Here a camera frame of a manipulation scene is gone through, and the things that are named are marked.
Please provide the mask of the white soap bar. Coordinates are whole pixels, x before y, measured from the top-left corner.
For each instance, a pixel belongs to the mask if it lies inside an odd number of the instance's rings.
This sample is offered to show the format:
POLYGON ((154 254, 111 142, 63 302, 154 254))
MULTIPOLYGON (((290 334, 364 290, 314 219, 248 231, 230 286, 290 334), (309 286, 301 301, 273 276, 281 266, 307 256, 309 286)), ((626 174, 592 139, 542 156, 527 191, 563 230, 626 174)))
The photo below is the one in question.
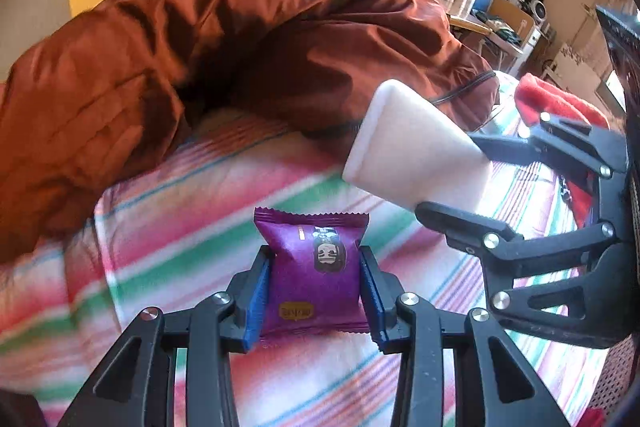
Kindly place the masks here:
POLYGON ((343 180, 401 208, 475 211, 491 170, 469 135, 416 91, 390 79, 374 92, 343 180))

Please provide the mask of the purple snack packet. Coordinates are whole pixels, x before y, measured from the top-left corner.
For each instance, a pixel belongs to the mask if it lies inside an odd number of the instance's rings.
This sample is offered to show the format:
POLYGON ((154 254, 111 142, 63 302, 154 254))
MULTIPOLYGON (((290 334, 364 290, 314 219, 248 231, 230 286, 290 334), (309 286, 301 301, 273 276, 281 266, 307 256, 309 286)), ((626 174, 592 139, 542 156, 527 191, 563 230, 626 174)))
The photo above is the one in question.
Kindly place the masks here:
POLYGON ((258 207, 254 223, 272 251, 262 337, 367 332, 359 246, 368 215, 258 207))

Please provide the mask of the red fleece garment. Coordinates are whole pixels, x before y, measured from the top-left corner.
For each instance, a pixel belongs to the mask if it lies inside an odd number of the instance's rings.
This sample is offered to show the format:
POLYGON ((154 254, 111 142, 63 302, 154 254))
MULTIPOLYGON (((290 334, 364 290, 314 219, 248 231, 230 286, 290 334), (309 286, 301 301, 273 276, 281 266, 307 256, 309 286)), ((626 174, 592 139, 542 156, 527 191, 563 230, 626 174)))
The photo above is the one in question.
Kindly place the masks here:
POLYGON ((521 78, 514 100, 533 131, 534 158, 564 176, 578 227, 604 229, 628 166, 624 138, 596 106, 533 75, 521 78))

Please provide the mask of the wooden side desk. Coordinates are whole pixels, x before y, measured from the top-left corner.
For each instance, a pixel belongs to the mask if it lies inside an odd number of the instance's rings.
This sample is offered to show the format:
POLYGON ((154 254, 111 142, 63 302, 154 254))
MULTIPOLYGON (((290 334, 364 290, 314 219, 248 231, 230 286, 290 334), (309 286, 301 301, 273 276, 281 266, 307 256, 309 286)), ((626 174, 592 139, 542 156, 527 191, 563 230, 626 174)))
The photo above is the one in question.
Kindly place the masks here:
POLYGON ((495 70, 518 77, 541 37, 534 18, 515 4, 494 0, 487 13, 449 17, 450 29, 495 70))

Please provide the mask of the blue bucket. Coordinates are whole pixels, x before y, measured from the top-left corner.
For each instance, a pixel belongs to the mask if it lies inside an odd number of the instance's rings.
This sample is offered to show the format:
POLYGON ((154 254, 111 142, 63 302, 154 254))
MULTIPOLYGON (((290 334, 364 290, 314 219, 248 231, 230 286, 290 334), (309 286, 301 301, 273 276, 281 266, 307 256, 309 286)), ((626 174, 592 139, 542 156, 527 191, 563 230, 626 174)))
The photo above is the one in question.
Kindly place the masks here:
POLYGON ((491 3, 494 0, 474 0, 472 5, 473 12, 485 12, 487 13, 491 7, 491 3))

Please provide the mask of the striped bed sheet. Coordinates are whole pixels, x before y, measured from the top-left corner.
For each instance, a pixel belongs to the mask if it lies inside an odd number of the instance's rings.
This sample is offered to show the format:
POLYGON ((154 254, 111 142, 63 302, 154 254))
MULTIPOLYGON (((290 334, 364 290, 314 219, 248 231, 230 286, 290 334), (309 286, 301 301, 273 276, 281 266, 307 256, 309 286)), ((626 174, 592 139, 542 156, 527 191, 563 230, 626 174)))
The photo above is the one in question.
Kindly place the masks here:
MULTIPOLYGON (((477 259, 345 184, 342 168, 283 124, 218 114, 160 168, 107 190, 77 235, 1 267, 1 388, 33 395, 55 426, 140 310, 191 308, 250 267, 264 243, 255 207, 367 213, 363 244, 408 291, 440 309, 484 306, 477 259)), ((528 239, 575 230, 559 178, 540 164, 492 165, 477 212, 528 239)), ((577 423, 608 351, 509 335, 577 423)), ((367 334, 283 342, 232 362, 241 426, 390 425, 398 357, 367 334)))

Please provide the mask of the maroon puffy jacket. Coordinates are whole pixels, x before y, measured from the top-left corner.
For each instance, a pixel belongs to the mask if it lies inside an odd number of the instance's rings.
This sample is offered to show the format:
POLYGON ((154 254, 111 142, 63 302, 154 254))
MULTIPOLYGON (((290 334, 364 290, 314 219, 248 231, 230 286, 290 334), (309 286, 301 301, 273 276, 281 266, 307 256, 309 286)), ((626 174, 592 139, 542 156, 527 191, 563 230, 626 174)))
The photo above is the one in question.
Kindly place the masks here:
POLYGON ((344 134, 405 83, 466 131, 498 80, 437 0, 104 0, 11 66, 1 103, 1 259, 79 231, 112 185, 210 113, 344 134))

